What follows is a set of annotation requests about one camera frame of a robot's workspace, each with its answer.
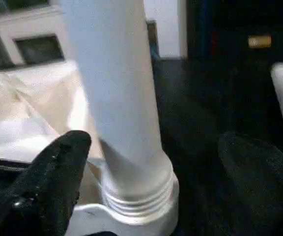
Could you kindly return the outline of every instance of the window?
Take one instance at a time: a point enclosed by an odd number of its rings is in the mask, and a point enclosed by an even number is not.
[[[64,59],[55,35],[14,40],[27,64]]]

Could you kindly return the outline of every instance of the white rod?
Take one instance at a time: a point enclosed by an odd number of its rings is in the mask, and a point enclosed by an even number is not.
[[[106,203],[123,215],[164,212],[174,173],[161,146],[143,2],[61,6],[107,163]]]

